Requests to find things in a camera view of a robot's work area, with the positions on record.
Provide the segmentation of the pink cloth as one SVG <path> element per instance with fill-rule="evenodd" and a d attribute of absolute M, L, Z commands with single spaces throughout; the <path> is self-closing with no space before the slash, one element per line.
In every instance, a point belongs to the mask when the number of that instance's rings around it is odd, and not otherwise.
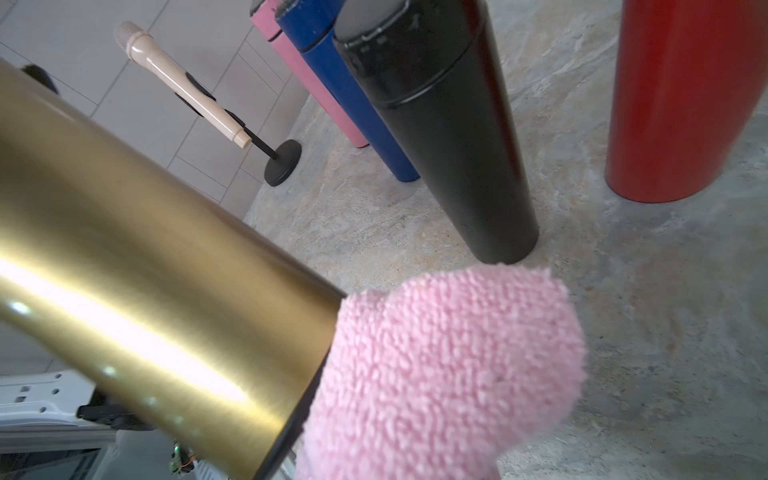
<path fill-rule="evenodd" d="M 546 269 L 479 265 L 345 298 L 296 462 L 300 479 L 495 479 L 566 419 L 587 347 Z"/>

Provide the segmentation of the gold thermos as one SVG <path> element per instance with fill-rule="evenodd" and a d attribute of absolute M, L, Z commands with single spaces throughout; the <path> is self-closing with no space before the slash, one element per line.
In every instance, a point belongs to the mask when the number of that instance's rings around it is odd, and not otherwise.
<path fill-rule="evenodd" d="M 234 479 L 300 436 L 343 293 L 1 66 L 1 317 Z"/>

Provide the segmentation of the blue thermos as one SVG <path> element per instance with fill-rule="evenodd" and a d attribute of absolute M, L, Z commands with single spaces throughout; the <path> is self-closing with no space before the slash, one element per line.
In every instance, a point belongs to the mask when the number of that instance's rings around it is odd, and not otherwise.
<path fill-rule="evenodd" d="M 343 4 L 342 0 L 286 0 L 278 4 L 275 20 L 394 177 L 404 183 L 415 181 L 418 172 L 333 44 L 335 20 Z"/>

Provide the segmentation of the pink thermos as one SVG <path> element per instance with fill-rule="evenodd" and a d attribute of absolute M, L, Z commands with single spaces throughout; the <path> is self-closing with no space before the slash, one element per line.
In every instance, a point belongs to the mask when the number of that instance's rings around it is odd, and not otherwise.
<path fill-rule="evenodd" d="M 363 134 L 313 70 L 307 65 L 299 51 L 277 24 L 275 10 L 278 5 L 279 1 L 277 0 L 253 0 L 249 9 L 249 16 L 253 25 L 270 43 L 312 97 L 334 120 L 348 140 L 356 148 L 368 146 L 369 143 Z"/>

